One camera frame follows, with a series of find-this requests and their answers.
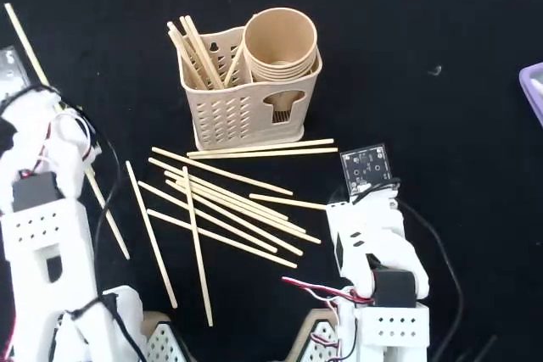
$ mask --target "kraft paper cup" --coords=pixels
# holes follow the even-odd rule
[[[288,71],[315,60],[315,25],[292,8],[270,8],[255,14],[244,28],[242,41],[246,59],[256,70]]]

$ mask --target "wooden chopstick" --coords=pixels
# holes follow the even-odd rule
[[[168,171],[166,170],[164,172],[164,175],[166,177],[170,177],[176,181],[180,181],[182,180],[182,176],[180,175],[177,175],[177,174],[174,174],[172,173],[171,171]],[[279,222],[279,223],[283,223],[286,225],[286,221],[284,218],[278,218],[277,216],[275,216],[274,214],[270,214],[266,211],[263,211],[261,209],[259,209],[258,207],[256,206],[253,206],[253,205],[248,205],[246,204],[244,201],[240,201],[236,198],[233,198],[229,195],[226,195],[226,194],[223,194],[222,192],[218,192],[217,190],[214,190],[212,188],[209,188],[209,187],[206,187],[205,185],[203,184],[200,184],[197,180],[194,180],[192,178],[190,178],[191,181],[194,181],[195,182],[195,185],[194,187],[197,187],[198,189],[202,189],[204,191],[206,191],[207,193],[209,194],[212,194],[218,198],[220,198],[221,200],[224,200],[224,201],[227,201],[229,202],[231,205],[235,205],[236,207],[241,207],[247,211],[250,211],[250,212],[254,212],[255,214],[258,214],[260,216],[263,216],[265,218],[268,218],[269,220],[274,220],[276,222]],[[298,229],[300,232],[305,232],[305,229],[302,229],[300,228],[299,226],[295,227],[294,229]]]
[[[168,184],[170,187],[176,189],[179,192],[185,193],[185,189],[181,186],[178,186],[175,182],[166,180],[166,184]],[[289,252],[292,252],[294,254],[297,254],[298,256],[301,256],[304,254],[301,250],[296,248],[295,246],[291,245],[290,243],[286,243],[284,240],[279,239],[275,235],[272,235],[271,233],[264,231],[263,229],[260,229],[258,226],[254,226],[250,222],[238,217],[237,215],[233,214],[232,212],[220,207],[219,205],[216,205],[212,203],[211,201],[208,201],[207,199],[199,196],[198,194],[194,194],[194,199],[203,205],[205,205],[208,208],[213,209],[214,211],[218,212],[219,214],[222,214],[226,216],[227,218],[230,218],[231,220],[238,222],[240,225],[245,226],[250,231],[253,231],[254,233],[259,234],[261,237],[265,237],[266,239],[270,240],[271,242],[275,243],[276,245],[287,249]],[[303,233],[299,233],[297,231],[290,231],[292,235],[300,234],[304,235]]]
[[[326,211],[326,205],[322,203],[307,203],[306,201],[298,201],[296,199],[285,199],[279,197],[271,197],[269,195],[249,194],[250,198],[259,199],[260,201],[267,201],[268,203],[284,203],[286,205],[293,205],[294,207],[303,207],[309,209],[319,209]]]
[[[178,186],[182,186],[183,183],[184,183],[184,180],[182,178],[176,182]],[[220,193],[218,193],[217,191],[206,189],[205,187],[199,186],[198,184],[193,184],[193,190],[195,193],[197,193],[201,197],[210,199],[211,201],[215,201],[216,203],[222,205],[223,207],[233,209],[234,211],[239,212],[255,220],[259,220],[263,224],[267,224],[269,226],[273,226],[276,228],[277,228],[277,225],[283,225],[283,226],[287,226],[289,228],[295,229],[296,231],[299,231],[301,233],[305,233],[305,229],[302,229],[293,223],[287,222],[286,220],[277,220],[277,219],[271,220],[269,218],[266,218],[263,215],[257,214],[256,212],[252,210],[251,207],[249,207],[249,209],[241,207],[238,205],[237,202],[235,202],[235,200],[234,202],[232,202],[231,198],[225,199],[228,197],[219,195]]]
[[[173,165],[163,163],[160,160],[153,159],[153,158],[149,158],[148,161],[149,163],[154,164],[157,167],[160,167],[161,169],[164,169],[165,175],[169,176],[170,178],[172,178],[172,176],[170,175],[175,175],[176,177],[182,177],[182,171],[178,169],[177,167],[174,167]],[[254,207],[255,209],[258,209],[262,212],[268,213],[270,217],[272,218],[278,218],[280,220],[288,220],[288,216],[285,214],[281,214],[280,212],[277,212],[273,209],[265,207],[264,205],[260,205],[259,203],[256,203],[255,201],[251,201],[250,199],[247,199],[246,197],[242,197],[241,195],[237,195],[233,192],[225,190],[224,188],[221,188],[211,182],[198,178],[195,175],[189,175],[188,178],[190,179],[190,181],[194,181],[200,184],[201,186],[208,187],[210,190],[215,190],[223,195],[231,197],[232,199],[236,199],[238,201],[241,201],[242,203],[246,203],[248,206]]]
[[[137,186],[134,170],[132,169],[132,166],[130,165],[129,161],[126,161],[126,170],[128,171],[128,176],[130,177],[130,183],[132,184],[132,188],[134,189],[134,194],[136,195],[137,205],[139,206],[139,209],[142,212],[143,223],[145,224],[145,228],[147,229],[147,233],[149,235],[149,241],[151,242],[151,246],[153,247],[154,257],[156,258],[156,261],[159,264],[160,274],[162,275],[162,280],[164,281],[166,291],[168,292],[168,297],[170,298],[171,307],[176,309],[177,308],[176,295],[174,294],[173,288],[171,287],[170,277],[168,276],[168,272],[166,271],[164,260],[162,259],[162,254],[160,253],[159,244],[156,242],[156,236],[154,235],[153,227],[151,226],[151,221],[149,220],[149,217],[147,215],[145,204],[143,203],[142,194],[139,191],[139,188]]]
[[[248,153],[224,153],[224,154],[201,154],[194,157],[197,160],[204,159],[241,159],[247,157],[276,157],[276,156],[300,156],[302,154],[336,153],[338,148],[300,148],[295,150],[275,150],[266,152]]]
[[[213,84],[213,87],[215,89],[224,89],[221,77],[215,69],[215,65],[213,64],[213,61],[211,61],[210,55],[207,53],[205,45],[200,38],[200,34],[194,26],[193,20],[190,18],[190,16],[185,16],[180,17],[179,21],[181,21],[181,25],[187,33],[188,39],[193,44],[194,51],[196,52],[196,54],[198,54],[198,57],[202,63],[202,67],[204,68],[207,76],[210,78],[211,84]]]
[[[323,144],[332,143],[333,139],[306,140],[303,142],[268,144],[265,146],[252,146],[249,148],[219,148],[217,150],[202,150],[199,152],[188,152],[187,156],[189,158],[197,159],[198,156],[205,156],[208,154],[264,152],[266,150],[279,150],[282,148],[306,148],[308,146],[321,146]]]
[[[241,55],[243,53],[244,44],[241,43],[238,46],[238,50],[236,51],[236,55],[232,59],[232,63],[230,64],[230,68],[228,69],[227,76],[224,77],[224,87],[228,88],[228,84],[230,83],[230,79],[232,78],[232,75],[234,71],[236,70],[236,65],[238,65],[239,59],[241,58]]]
[[[5,7],[6,12],[8,13],[8,17],[9,17],[9,20],[11,21],[11,25],[14,27],[15,33],[17,33],[17,37],[19,38],[20,43],[25,49],[26,56],[31,61],[32,68],[36,72],[38,79],[44,85],[51,85],[49,83],[48,78],[45,75],[45,72],[43,71],[40,61],[37,59],[37,56],[34,53],[34,48],[32,48],[31,42],[28,40],[25,30],[23,29],[23,26],[20,23],[19,18],[17,17],[17,14],[15,13],[13,6],[11,5],[11,3],[5,3],[3,6]],[[55,112],[60,112],[62,111],[62,108],[60,107],[58,103],[56,103],[54,105],[54,110]],[[105,206],[104,195],[102,194],[102,191],[100,191],[100,187],[98,183],[96,182],[96,178],[94,178],[94,171],[92,170],[92,167],[89,167],[87,170],[85,170],[85,176],[87,177],[88,183],[91,185],[92,192],[94,193],[94,196],[98,200],[100,207],[104,209],[104,206]],[[120,234],[119,226],[117,226],[117,223],[115,222],[115,219],[113,218],[113,215],[111,214],[111,212],[109,212],[109,210],[106,211],[105,218],[106,220],[108,220],[109,227],[111,228],[111,231],[113,232],[113,235],[115,236],[115,239],[117,240],[117,243],[119,244],[119,248],[121,252],[125,255],[125,258],[127,260],[130,259],[130,254],[128,253],[128,248],[126,247],[125,241],[122,238],[122,235]]]
[[[185,175],[185,194],[187,195],[188,215],[190,218],[191,231],[193,233],[194,251],[196,252],[196,263],[198,264],[200,286],[202,287],[202,297],[204,298],[205,315],[207,317],[208,326],[213,326],[210,292],[207,287],[207,279],[205,278],[204,258],[202,257],[202,248],[200,247],[198,227],[196,225],[196,214],[194,213],[193,194],[190,188],[190,180],[188,179],[187,166],[183,167],[183,174]]]
[[[161,154],[163,156],[169,157],[170,159],[181,161],[182,163],[190,164],[190,165],[193,165],[194,167],[199,167],[202,170],[208,170],[208,171],[210,171],[212,173],[215,173],[215,174],[218,174],[218,175],[223,175],[223,176],[228,177],[228,178],[232,178],[233,180],[245,182],[247,184],[251,184],[253,186],[257,186],[257,187],[260,187],[260,188],[265,188],[266,190],[279,192],[280,194],[294,195],[292,191],[286,190],[284,188],[276,187],[276,186],[273,186],[272,184],[268,184],[266,182],[253,180],[252,178],[248,178],[248,177],[245,177],[243,175],[237,175],[237,174],[231,173],[229,171],[217,169],[216,167],[213,167],[212,165],[207,165],[207,164],[204,164],[204,163],[200,163],[199,161],[196,161],[196,160],[187,159],[186,157],[180,156],[179,154],[174,154],[174,153],[168,152],[167,150],[164,150],[163,148],[155,148],[155,147],[153,147],[153,148],[151,148],[151,150],[154,153]]]
[[[176,46],[176,49],[179,52],[179,55],[181,55],[181,59],[183,60],[183,63],[185,63],[185,65],[187,66],[188,72],[190,72],[191,76],[196,82],[196,88],[207,89],[207,86],[205,86],[204,81],[202,81],[202,77],[199,75],[196,68],[194,68],[193,62],[191,61],[190,56],[188,55],[188,51],[185,48],[185,45],[183,44],[182,34],[175,27],[175,25],[170,21],[168,22],[168,27],[170,28],[170,30],[168,31],[168,36],[170,36],[170,39],[173,42],[174,46]]]
[[[154,216],[155,218],[159,218],[161,220],[165,220],[166,222],[170,222],[173,225],[181,226],[189,230],[191,229],[191,226],[188,223],[178,220],[176,218],[173,218],[171,216],[161,214],[160,212],[154,211],[152,209],[148,209],[147,213],[151,216]],[[243,250],[247,253],[252,253],[256,256],[260,256],[261,258],[271,260],[272,262],[278,263],[280,265],[291,267],[293,269],[296,269],[298,267],[295,263],[288,262],[287,260],[282,259],[278,256],[263,252],[259,249],[252,248],[251,246],[244,245],[243,243],[233,241],[232,239],[228,239],[227,237],[223,237],[221,235],[207,231],[205,229],[198,228],[198,233],[205,237],[210,237],[211,239],[215,239],[218,242],[222,242],[222,243],[225,243],[226,245],[230,245],[234,248]]]
[[[161,198],[165,199],[166,201],[169,201],[169,202],[177,205],[178,207],[181,207],[183,209],[188,209],[188,205],[186,205],[183,201],[181,201],[180,199],[177,199],[175,197],[172,197],[170,194],[166,194],[165,192],[159,190],[158,188],[152,187],[149,184],[146,184],[146,183],[141,182],[141,181],[138,182],[138,185],[141,188],[143,188],[144,190],[147,190],[147,191],[153,193],[154,195],[156,195],[158,197],[161,197]],[[207,214],[204,211],[201,211],[199,209],[194,209],[194,213],[197,216],[200,216],[200,217],[208,220],[209,222],[213,222],[215,225],[220,226],[221,228],[226,229],[227,231],[230,231],[231,233],[236,234],[239,237],[242,237],[243,239],[246,239],[249,242],[252,242],[255,245],[260,246],[261,248],[264,248],[265,250],[269,250],[272,253],[277,252],[277,248],[273,247],[272,245],[270,245],[270,244],[268,244],[268,243],[266,243],[264,241],[261,241],[260,239],[258,239],[256,237],[252,237],[250,234],[248,234],[248,233],[246,233],[244,231],[240,231],[238,228],[230,226],[226,222],[223,222],[222,220],[218,220],[215,216],[209,215],[209,214]]]

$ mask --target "black tablecloth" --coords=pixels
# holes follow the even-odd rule
[[[324,69],[305,138],[334,137],[342,150],[386,143],[392,171],[403,180],[400,195],[435,225],[466,294],[462,327],[446,360],[475,352],[494,334],[498,340],[488,360],[526,359],[539,351],[543,131],[518,72],[543,59],[542,0],[2,1],[13,3],[50,81],[85,108],[140,179],[158,186],[160,171],[146,162],[150,147],[193,150],[165,22],[191,14],[202,32],[213,32],[242,25],[272,6],[308,13],[316,22]],[[23,53],[4,15],[0,45],[10,44]],[[439,75],[433,75],[438,66]],[[326,202],[343,183],[336,155],[214,164],[287,187],[307,201]],[[108,152],[95,164],[105,191],[114,168]],[[255,190],[194,173],[236,192]],[[84,198],[93,226],[98,205],[89,191]],[[145,200],[151,208],[188,219],[158,198],[145,194]],[[131,284],[145,309],[169,314],[199,361],[282,359],[308,310],[321,305],[279,277],[344,284],[324,214],[287,211],[323,240],[321,246],[296,242],[305,250],[297,270],[202,239],[214,328],[205,324],[190,234],[154,222],[180,304],[172,310],[127,183],[113,214],[132,260],[124,260],[105,228],[101,280],[106,287]],[[426,303],[433,343],[438,343],[456,307],[454,287],[428,233],[409,217],[406,233],[430,276]],[[0,281],[4,338],[13,309],[5,262]]]

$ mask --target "cup rim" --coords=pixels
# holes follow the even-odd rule
[[[289,12],[294,12],[296,14],[299,14],[301,17],[303,17],[304,19],[306,19],[309,24],[310,24],[310,27],[313,31],[313,43],[311,44],[311,47],[310,49],[307,51],[307,53],[304,54],[303,57],[301,58],[298,58],[296,61],[293,61],[289,64],[286,64],[286,65],[281,65],[282,68],[286,69],[286,68],[291,68],[297,64],[300,64],[301,62],[303,62],[305,59],[309,58],[311,53],[313,53],[316,49],[316,27],[315,27],[315,24],[313,23],[313,21],[309,18],[309,16],[307,16],[307,14],[304,14],[302,12],[300,12],[299,10],[296,10],[295,8],[267,8],[266,10],[262,10],[261,12],[259,13],[256,13],[256,14],[253,14],[253,16],[249,19],[249,21],[247,22],[247,24],[245,24],[245,27],[244,27],[244,33],[242,35],[242,42],[244,44],[244,52],[247,53],[249,55],[249,57],[255,61],[258,65],[262,65],[264,67],[267,67],[267,68],[271,68],[273,69],[274,67],[276,68],[277,65],[273,65],[273,64],[268,64],[268,63],[264,63],[262,61],[260,61],[259,59],[257,59],[249,50],[249,48],[247,47],[247,43],[245,42],[245,35],[247,33],[247,27],[249,27],[250,23],[256,19],[257,17],[259,17],[260,15],[264,14],[264,13],[271,13],[271,12],[274,12],[274,11],[278,11],[278,10],[287,10]]]

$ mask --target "red wire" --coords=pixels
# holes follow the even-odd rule
[[[351,295],[349,295],[349,294],[346,294],[346,293],[342,292],[341,290],[338,290],[338,289],[335,289],[335,288],[321,287],[321,286],[316,285],[316,284],[303,283],[301,281],[294,281],[294,280],[291,280],[288,277],[282,277],[281,280],[283,280],[284,282],[286,282],[288,284],[292,284],[293,286],[296,286],[296,287],[310,288],[312,290],[319,290],[319,291],[322,291],[322,292],[327,292],[327,293],[330,293],[330,294],[332,294],[334,296],[346,298],[347,300],[350,300],[352,302],[359,303],[359,304],[367,304],[367,303],[371,303],[373,301],[371,298],[362,298],[362,297],[360,297],[356,293],[356,291],[354,289],[350,291]]]
[[[15,333],[15,317],[14,322],[11,325],[11,330],[9,331],[8,335],[8,341],[6,341],[5,345],[3,346],[3,357],[0,360],[0,362],[9,362],[11,359],[9,358],[9,344],[11,343],[12,339],[14,338]]]

